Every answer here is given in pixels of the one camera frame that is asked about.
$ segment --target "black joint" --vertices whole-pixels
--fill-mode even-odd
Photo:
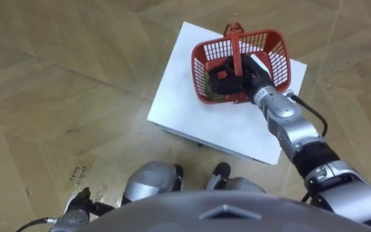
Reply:
[[[305,145],[293,157],[292,163],[303,179],[315,168],[329,162],[340,160],[325,142]]]

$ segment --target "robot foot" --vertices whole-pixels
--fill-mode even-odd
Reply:
[[[215,167],[213,174],[205,187],[206,190],[225,189],[225,183],[230,177],[231,167],[226,162],[221,162]]]

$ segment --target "robot leg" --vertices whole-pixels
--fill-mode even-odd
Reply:
[[[128,179],[121,206],[146,197],[182,189],[183,169],[163,162],[149,162]]]
[[[243,177],[235,177],[229,179],[231,167],[228,163],[219,163],[211,175],[206,190],[242,190],[252,191],[255,193],[265,193],[264,189],[259,185],[247,180]]]

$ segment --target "basket handle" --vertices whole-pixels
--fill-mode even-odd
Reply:
[[[225,29],[224,29],[224,32],[223,32],[224,37],[227,37],[227,34],[229,34],[228,33],[229,29],[230,29],[230,32],[235,32],[235,31],[239,30],[239,31],[241,31],[241,33],[244,33],[244,29],[239,22],[235,22],[234,26],[231,23],[228,23],[225,26]]]
[[[244,29],[239,22],[235,22],[234,26],[231,23],[227,24],[224,29],[224,37],[230,38],[231,48],[233,50],[233,59],[234,59],[234,71],[236,76],[243,75],[242,70],[242,58],[240,57],[240,45],[239,45],[239,36],[244,33]]]

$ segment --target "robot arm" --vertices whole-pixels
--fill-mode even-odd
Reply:
[[[313,124],[304,118],[300,107],[277,91],[268,75],[257,72],[258,65],[249,66],[252,79],[247,93],[252,103],[261,109],[269,131],[303,177],[312,197],[311,204],[371,225],[370,184],[339,159]]]

